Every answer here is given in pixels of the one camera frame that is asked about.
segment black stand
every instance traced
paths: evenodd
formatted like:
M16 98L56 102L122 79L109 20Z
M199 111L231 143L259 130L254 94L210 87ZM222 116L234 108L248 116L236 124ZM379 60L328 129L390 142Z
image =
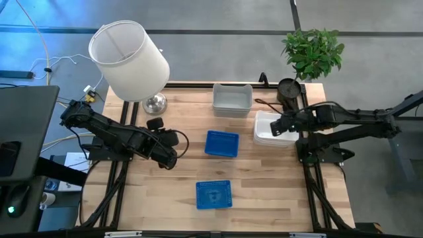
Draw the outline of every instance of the black stand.
M86 173L54 163L53 161L43 157L38 159L34 175L43 175L77 186L84 186L85 180L87 179Z

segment paper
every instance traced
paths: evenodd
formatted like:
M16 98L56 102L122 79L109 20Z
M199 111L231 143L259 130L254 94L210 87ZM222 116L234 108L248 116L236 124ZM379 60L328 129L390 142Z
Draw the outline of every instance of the paper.
M67 153L66 154L66 160L65 160L66 167L70 165L75 165L75 166L72 166L71 168L87 173L89 168L89 163L90 161L85 159L84 153ZM77 185L69 184L68 182L60 181L58 190L61 192L81 191L81 187Z

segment concrete floor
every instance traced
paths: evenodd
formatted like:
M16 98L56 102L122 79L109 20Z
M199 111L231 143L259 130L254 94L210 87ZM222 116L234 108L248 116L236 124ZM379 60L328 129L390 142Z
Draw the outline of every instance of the concrete floor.
M135 20L147 29L293 30L289 0L20 0L40 26L95 27L115 20ZM303 29L343 31L420 32L423 1L419 0L297 0ZM30 23L14 1L0 13L0 24ZM44 34L51 56L88 55L90 34ZM293 77L280 57L284 36L152 35L171 66L172 80L256 81L265 71L271 81ZM33 33L0 33L0 69L28 70L35 58L44 58L41 42ZM423 38L340 37L345 43L340 72L319 79L328 100L346 108L388 108L422 90ZM96 66L76 58L54 67L52 84L60 95L79 99L82 89L100 78ZM35 72L42 74L40 63ZM0 79L0 83L43 85L44 80ZM105 97L108 85L98 92ZM102 110L102 103L94 109ZM54 110L46 141L70 133L59 126L61 106ZM386 233L423 236L423 195L385 191L398 179L385 139L360 139L343 143L356 152L345 165L346 182L356 222L379 222ZM65 141L42 155L80 151L75 140Z

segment plant pot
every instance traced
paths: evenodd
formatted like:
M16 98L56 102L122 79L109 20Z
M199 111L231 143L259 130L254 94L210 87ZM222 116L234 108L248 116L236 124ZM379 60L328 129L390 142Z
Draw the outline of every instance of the plant pot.
M284 105L284 110L297 110L295 99L301 92L301 85L294 79L282 79L278 84L277 100Z

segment lamp base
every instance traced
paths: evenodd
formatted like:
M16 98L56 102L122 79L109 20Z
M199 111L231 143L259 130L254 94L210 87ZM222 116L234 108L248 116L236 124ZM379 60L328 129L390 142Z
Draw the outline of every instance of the lamp base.
M144 111L150 115L160 115L166 111L167 99L161 94L157 93L154 97L142 102Z

